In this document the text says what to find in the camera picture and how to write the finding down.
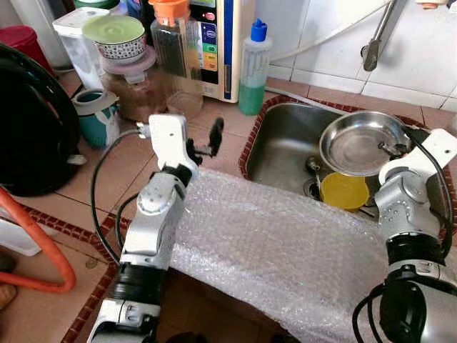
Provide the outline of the round steel plate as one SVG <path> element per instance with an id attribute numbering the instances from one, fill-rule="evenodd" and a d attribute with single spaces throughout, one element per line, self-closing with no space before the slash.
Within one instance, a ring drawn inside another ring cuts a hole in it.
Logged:
<path id="1" fill-rule="evenodd" d="M 388 146 L 407 144 L 411 140 L 398 118 L 379 111 L 354 111 L 343 115 L 323 130 L 318 141 L 324 162 L 332 170 L 347 176 L 372 177 L 379 174 L 392 158 L 378 149 L 384 141 Z"/>

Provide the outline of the yellow plastic bowl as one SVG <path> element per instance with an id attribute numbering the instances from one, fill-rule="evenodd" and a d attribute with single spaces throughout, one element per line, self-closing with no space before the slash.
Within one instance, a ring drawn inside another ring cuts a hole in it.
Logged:
<path id="1" fill-rule="evenodd" d="M 330 173 L 319 185 L 322 202 L 347 212 L 358 212 L 370 199 L 365 177 Z"/>

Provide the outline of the dish soap bottle green liquid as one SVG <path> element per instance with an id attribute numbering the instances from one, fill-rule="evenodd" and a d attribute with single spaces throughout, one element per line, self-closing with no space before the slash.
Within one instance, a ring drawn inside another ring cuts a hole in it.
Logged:
<path id="1" fill-rule="evenodd" d="M 239 111 L 256 116 L 264 103 L 266 79 L 272 49 L 268 25 L 260 19 L 251 24 L 249 37 L 243 44 L 241 72 L 239 72 Z"/>

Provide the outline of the stainless steel sink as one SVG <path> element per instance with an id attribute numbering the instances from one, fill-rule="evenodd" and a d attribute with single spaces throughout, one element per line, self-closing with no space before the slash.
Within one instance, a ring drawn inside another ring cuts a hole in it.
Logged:
<path id="1" fill-rule="evenodd" d="M 249 137 L 249 145 L 239 163 L 242 173 L 247 179 L 262 185 L 322 202 L 320 182 L 336 171 L 324 162 L 318 141 L 330 123 L 347 114 L 350 112 L 327 111 L 283 97 L 272 99 L 265 105 Z M 421 129 L 405 124 L 404 131 L 412 143 L 409 151 L 415 149 L 415 140 L 428 137 L 428 133 Z M 368 218 L 378 215 L 374 194 L 380 187 L 379 174 L 365 177 L 370 199 L 354 213 Z"/>

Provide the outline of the clear jar brown contents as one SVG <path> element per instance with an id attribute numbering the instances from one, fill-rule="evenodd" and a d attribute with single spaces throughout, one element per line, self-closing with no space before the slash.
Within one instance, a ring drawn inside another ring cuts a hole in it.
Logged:
<path id="1" fill-rule="evenodd" d="M 121 117 L 147 123 L 152 114 L 169 111 L 172 82 L 157 64 L 154 48 L 147 46 L 141 58 L 130 65 L 108 59 L 102 59 L 101 65 L 104 87 L 119 98 Z"/>

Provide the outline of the beige water ionizer appliance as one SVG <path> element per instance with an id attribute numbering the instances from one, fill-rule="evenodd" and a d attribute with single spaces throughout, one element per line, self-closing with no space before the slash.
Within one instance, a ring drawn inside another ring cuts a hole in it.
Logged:
<path id="1" fill-rule="evenodd" d="M 241 78 L 243 45 L 256 17 L 257 0 L 189 0 L 199 24 L 202 94 L 235 104 Z"/>

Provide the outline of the clear pitcher orange lid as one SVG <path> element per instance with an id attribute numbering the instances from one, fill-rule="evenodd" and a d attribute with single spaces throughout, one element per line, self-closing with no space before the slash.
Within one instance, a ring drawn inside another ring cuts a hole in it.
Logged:
<path id="1" fill-rule="evenodd" d="M 151 38 L 157 62 L 169 75 L 170 112 L 187 118 L 196 116 L 203 106 L 200 84 L 199 24 L 190 16 L 189 0 L 149 0 L 154 10 Z"/>

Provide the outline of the grey metal faucet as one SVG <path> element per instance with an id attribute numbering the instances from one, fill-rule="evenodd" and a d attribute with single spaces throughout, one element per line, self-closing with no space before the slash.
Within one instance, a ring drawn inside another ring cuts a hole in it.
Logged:
<path id="1" fill-rule="evenodd" d="M 372 39 L 361 49 L 363 70 L 375 71 L 382 51 L 389 42 L 406 0 L 389 0 L 382 6 L 383 13 Z"/>

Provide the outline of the teal bunny mug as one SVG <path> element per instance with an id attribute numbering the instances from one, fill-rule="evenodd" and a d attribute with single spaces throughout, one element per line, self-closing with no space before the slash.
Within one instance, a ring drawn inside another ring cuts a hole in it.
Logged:
<path id="1" fill-rule="evenodd" d="M 116 94 L 105 89 L 83 89 L 72 102 L 79 115 L 79 128 L 89 146 L 104 149 L 121 134 L 120 104 Z"/>

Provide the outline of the clear bubble wrap sheet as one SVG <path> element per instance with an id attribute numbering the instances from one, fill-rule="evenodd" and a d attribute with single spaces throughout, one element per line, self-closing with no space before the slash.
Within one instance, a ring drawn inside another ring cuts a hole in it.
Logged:
<path id="1" fill-rule="evenodd" d="M 386 276 L 375 222 L 297 193 L 202 169 L 171 266 L 251 304 L 301 343 L 355 343 L 357 303 Z"/>

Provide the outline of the patterned ceramic bowl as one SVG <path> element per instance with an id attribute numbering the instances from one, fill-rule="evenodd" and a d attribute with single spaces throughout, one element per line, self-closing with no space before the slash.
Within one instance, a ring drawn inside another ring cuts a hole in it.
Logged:
<path id="1" fill-rule="evenodd" d="M 146 34 L 123 43 L 102 43 L 94 40 L 94 46 L 100 52 L 101 58 L 116 64 L 131 64 L 143 58 L 146 53 Z"/>

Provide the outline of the large black pot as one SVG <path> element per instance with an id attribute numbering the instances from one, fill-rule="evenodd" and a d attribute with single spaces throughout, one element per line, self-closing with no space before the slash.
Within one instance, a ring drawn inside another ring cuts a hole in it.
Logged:
<path id="1" fill-rule="evenodd" d="M 19 197 L 55 192 L 78 164 L 79 115 L 42 65 L 0 44 L 0 187 Z"/>

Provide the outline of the clear container white lid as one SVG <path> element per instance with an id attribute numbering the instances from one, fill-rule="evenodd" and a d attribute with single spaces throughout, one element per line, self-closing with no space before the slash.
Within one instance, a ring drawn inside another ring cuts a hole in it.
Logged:
<path id="1" fill-rule="evenodd" d="M 73 68 L 87 89 L 104 89 L 105 71 L 101 65 L 100 52 L 92 40 L 83 36 L 82 27 L 89 19 L 108 14 L 108 9 L 81 7 L 53 22 L 54 30 L 71 59 Z"/>

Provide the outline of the white plastic object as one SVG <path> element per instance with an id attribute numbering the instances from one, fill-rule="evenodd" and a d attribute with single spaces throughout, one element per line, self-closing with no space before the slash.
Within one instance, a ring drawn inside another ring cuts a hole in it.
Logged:
<path id="1" fill-rule="evenodd" d="M 34 256 L 42 251 L 23 227 L 3 217 L 0 217 L 0 246 L 24 256 Z"/>

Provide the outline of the red plastic container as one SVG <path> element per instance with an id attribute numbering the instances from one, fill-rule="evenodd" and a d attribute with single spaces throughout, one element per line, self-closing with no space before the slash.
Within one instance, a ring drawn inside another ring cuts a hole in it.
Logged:
<path id="1" fill-rule="evenodd" d="M 0 43 L 36 60 L 50 75 L 54 76 L 54 69 L 49 65 L 48 59 L 39 45 L 39 40 L 37 40 L 37 33 L 32 27 L 24 25 L 3 27 L 0 29 Z"/>

